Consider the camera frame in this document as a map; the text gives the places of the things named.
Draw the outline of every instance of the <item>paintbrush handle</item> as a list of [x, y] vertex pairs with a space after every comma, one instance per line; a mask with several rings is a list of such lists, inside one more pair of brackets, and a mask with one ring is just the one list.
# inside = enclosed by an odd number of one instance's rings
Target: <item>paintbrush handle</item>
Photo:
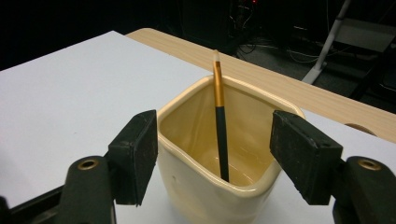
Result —
[[227, 132], [224, 106], [216, 106], [216, 129], [218, 133], [220, 177], [229, 182]]

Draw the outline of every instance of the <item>cream ceramic cup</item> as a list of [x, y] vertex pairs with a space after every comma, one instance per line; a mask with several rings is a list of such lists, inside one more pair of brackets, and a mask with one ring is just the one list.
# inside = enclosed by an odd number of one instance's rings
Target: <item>cream ceramic cup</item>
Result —
[[160, 172], [173, 205], [191, 223], [252, 223], [280, 172], [269, 149], [273, 112], [295, 105], [223, 77], [230, 183], [219, 177], [213, 77], [158, 112]]

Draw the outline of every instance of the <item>floor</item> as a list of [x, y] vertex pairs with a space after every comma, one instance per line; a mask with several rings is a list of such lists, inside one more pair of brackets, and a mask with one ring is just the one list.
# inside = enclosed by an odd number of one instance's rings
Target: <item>floor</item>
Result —
[[[302, 80], [315, 64], [321, 47], [320, 43], [294, 38], [287, 48], [280, 49], [271, 38], [259, 34], [240, 45], [234, 56], [285, 76]], [[350, 96], [378, 60], [378, 55], [372, 52], [341, 45], [334, 45], [328, 55], [325, 61], [327, 65], [314, 85], [345, 97]], [[394, 81], [396, 57], [393, 56], [393, 58], [392, 63], [388, 64], [385, 70], [380, 71], [379, 75], [387, 73], [388, 79], [392, 78]], [[372, 88], [369, 88], [359, 101], [390, 113], [396, 113], [396, 97], [387, 93], [378, 94]]]

